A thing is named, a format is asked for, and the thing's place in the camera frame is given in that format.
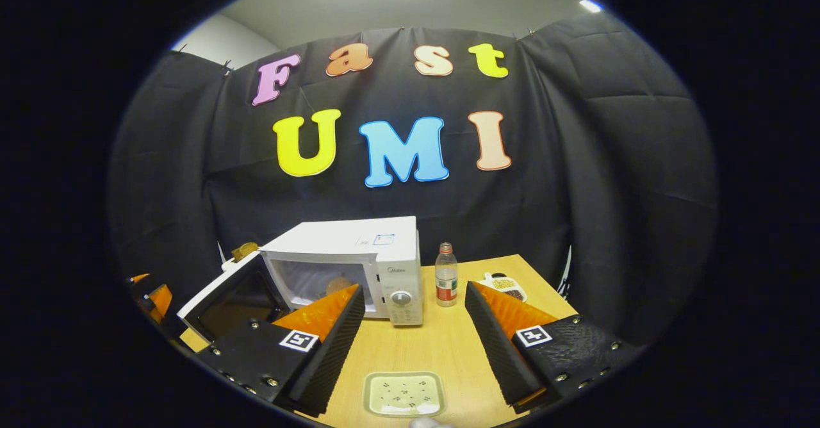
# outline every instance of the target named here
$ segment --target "plastic bottle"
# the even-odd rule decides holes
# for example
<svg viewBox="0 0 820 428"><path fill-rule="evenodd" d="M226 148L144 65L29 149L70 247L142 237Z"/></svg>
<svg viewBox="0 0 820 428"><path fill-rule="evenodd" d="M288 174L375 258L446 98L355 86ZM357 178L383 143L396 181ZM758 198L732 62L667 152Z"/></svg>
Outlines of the plastic bottle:
<svg viewBox="0 0 820 428"><path fill-rule="evenodd" d="M442 242L439 246L439 256L436 258L436 302L439 306L456 304L458 279L459 262L453 255L453 245Z"/></svg>

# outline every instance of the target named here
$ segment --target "ceiling light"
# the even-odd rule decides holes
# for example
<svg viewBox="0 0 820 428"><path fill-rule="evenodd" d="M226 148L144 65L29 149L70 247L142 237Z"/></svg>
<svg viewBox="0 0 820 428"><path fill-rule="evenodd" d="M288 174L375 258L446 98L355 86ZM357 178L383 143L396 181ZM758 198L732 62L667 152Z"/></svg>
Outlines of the ceiling light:
<svg viewBox="0 0 820 428"><path fill-rule="evenodd" d="M592 1L583 0L583 1L579 2L579 4L581 4L582 7L586 8L586 10L589 10L592 13L598 13L599 11L601 11L601 8L598 7L598 5L596 5Z"/></svg>

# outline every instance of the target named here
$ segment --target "table surface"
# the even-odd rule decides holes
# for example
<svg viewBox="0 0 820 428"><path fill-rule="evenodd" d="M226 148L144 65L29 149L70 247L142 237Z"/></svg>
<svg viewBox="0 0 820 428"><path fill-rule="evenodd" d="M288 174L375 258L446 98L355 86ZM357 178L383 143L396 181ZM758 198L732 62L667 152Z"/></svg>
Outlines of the table surface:
<svg viewBox="0 0 820 428"><path fill-rule="evenodd" d="M300 415L337 428L406 428L412 419L375 416L364 409L364 381L372 372L419 370L434 372L441 378L446 410L434 417L439 423L481 428L527 415L516 415L505 404L481 340L464 308L466 282L483 280L486 272L504 273L515 279L527 293L528 304L554 317L563 319L578 314L519 255L459 263L459 297L449 308L436 304L434 267L422 267L424 323L420 327L396 329L389 320L361 321L327 413L317 418ZM208 346L190 329L181 338L195 351Z"/></svg>

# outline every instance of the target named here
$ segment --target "microwave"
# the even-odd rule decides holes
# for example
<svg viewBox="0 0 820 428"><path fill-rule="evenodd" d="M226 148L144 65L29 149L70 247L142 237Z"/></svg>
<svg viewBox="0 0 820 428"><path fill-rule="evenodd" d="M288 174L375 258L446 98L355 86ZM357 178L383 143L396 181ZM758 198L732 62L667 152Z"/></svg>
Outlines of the microwave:
<svg viewBox="0 0 820 428"><path fill-rule="evenodd" d="M212 342L250 318L273 322L334 288L359 284L365 318L421 325L420 255L415 216L301 223L226 261L177 315Z"/></svg>

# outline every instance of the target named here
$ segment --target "yellow letter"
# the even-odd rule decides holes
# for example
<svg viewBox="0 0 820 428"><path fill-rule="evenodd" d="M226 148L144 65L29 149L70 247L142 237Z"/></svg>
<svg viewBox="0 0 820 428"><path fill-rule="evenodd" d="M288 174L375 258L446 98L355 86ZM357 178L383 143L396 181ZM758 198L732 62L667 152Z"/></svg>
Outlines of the yellow letter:
<svg viewBox="0 0 820 428"><path fill-rule="evenodd" d="M475 124L478 131L478 145L481 157L475 166L481 170L506 169L513 160L504 154L504 143L501 141L501 121L504 116L495 111L479 111L466 116Z"/></svg>
<svg viewBox="0 0 820 428"><path fill-rule="evenodd" d="M305 123L304 118L289 117L273 124L279 167L285 174L308 177L320 174L331 166L336 159L336 119L341 115L339 110L322 110L311 117L313 122L319 124L319 152L310 159L299 154L299 127Z"/></svg>
<svg viewBox="0 0 820 428"><path fill-rule="evenodd" d="M331 53L331 62L325 69L325 74L332 78L348 71L361 71L373 63L373 58L367 56L367 45L345 45Z"/></svg>
<svg viewBox="0 0 820 428"><path fill-rule="evenodd" d="M478 70L484 75L492 78L506 78L509 71L507 68L498 68L495 58L503 58L504 52L494 49L492 44L480 44L468 48L468 51L475 54L475 62L478 63Z"/></svg>
<svg viewBox="0 0 820 428"><path fill-rule="evenodd" d="M426 76L446 76L453 72L453 63L447 57L450 52L444 47L422 45L413 52L416 56L416 71Z"/></svg>

